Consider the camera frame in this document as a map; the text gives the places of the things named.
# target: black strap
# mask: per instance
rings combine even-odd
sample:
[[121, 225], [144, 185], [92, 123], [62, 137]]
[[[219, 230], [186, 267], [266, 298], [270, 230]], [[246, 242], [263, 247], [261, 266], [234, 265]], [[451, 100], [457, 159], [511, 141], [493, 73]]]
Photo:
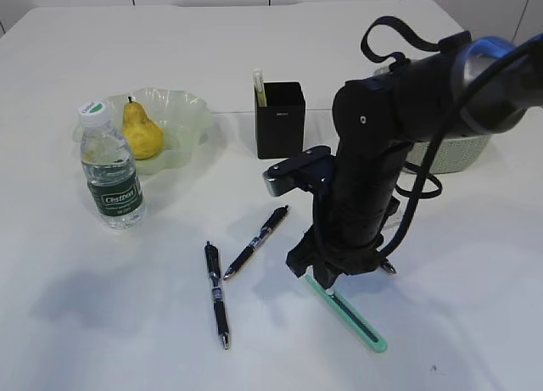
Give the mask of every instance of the black strap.
[[[416, 174], [418, 174], [421, 170], [420, 166], [417, 166], [407, 161], [404, 163], [404, 167]], [[441, 184], [441, 181], [431, 173], [428, 173], [426, 180], [431, 181], [437, 188], [431, 192], [422, 192], [421, 198], [437, 198], [443, 192], [443, 185]], [[398, 185], [396, 185], [396, 192], [398, 192], [398, 194], [400, 196], [403, 196], [404, 198], [409, 198], [412, 194], [411, 190], [402, 189]]]
[[417, 49], [423, 50], [424, 52], [438, 52], [439, 45], [437, 43], [426, 42], [424, 39], [419, 37], [407, 23], [405, 23], [400, 18], [395, 16], [382, 16], [377, 18], [372, 25], [367, 28], [364, 37], [362, 38], [360, 49], [364, 56], [370, 59], [373, 63], [382, 63], [388, 58], [394, 59], [396, 62], [407, 61], [405, 54], [402, 52], [392, 52], [386, 56], [379, 56], [375, 54], [373, 50], [367, 44], [367, 38], [370, 35], [370, 32], [375, 26], [384, 25], [389, 26], [398, 32], [411, 46], [416, 47]]

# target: black pen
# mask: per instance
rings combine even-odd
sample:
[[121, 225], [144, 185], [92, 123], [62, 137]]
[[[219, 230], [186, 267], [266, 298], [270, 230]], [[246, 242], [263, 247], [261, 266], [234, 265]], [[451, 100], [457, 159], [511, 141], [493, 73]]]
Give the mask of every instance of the black pen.
[[270, 216], [270, 218], [267, 220], [266, 223], [264, 223], [264, 226], [260, 229], [260, 233], [258, 236], [253, 238], [253, 240], [249, 243], [247, 247], [241, 252], [241, 254], [230, 264], [230, 266], [227, 269], [227, 273], [224, 274], [224, 280], [230, 279], [234, 274], [236, 274], [242, 266], [244, 266], [245, 261], [247, 261], [250, 256], [254, 253], [254, 251], [257, 249], [259, 245], [261, 245], [266, 237], [268, 237], [275, 227], [279, 224], [279, 222], [287, 215], [288, 212], [288, 206], [280, 207], [278, 209], [275, 209], [273, 214]]
[[207, 261], [207, 271], [211, 280], [211, 295], [213, 297], [213, 309], [215, 310], [215, 320], [217, 323], [217, 333], [222, 341], [222, 347], [230, 347], [230, 330], [228, 329], [227, 312], [224, 307], [221, 288], [221, 265], [219, 264], [219, 250], [207, 242], [205, 246], [205, 260]]

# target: black pen holder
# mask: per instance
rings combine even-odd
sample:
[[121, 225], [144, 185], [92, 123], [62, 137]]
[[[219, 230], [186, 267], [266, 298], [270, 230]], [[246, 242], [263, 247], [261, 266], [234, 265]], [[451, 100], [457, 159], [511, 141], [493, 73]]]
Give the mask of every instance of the black pen holder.
[[288, 158], [304, 148], [305, 100], [297, 82], [264, 83], [267, 106], [255, 91], [256, 151], [260, 159]]

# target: green ruler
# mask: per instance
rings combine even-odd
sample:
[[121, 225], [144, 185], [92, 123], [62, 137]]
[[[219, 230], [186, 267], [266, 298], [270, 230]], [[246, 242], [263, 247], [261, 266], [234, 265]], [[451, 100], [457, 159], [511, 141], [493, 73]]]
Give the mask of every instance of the green ruler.
[[373, 351], [383, 353], [387, 349], [387, 342], [381, 335], [364, 319], [347, 300], [337, 292], [328, 294], [309, 274], [305, 274], [305, 280], [326, 300], [332, 309], [358, 334], [358, 336]]

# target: basket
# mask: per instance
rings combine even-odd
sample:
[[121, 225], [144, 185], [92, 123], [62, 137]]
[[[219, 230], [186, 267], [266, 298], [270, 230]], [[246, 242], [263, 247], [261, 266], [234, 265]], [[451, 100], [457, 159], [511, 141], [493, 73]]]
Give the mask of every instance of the basket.
[[[467, 169], [484, 151], [490, 135], [445, 139], [435, 155], [430, 172], [434, 174], [460, 172]], [[428, 148], [428, 142], [416, 143], [407, 160], [420, 165]]]

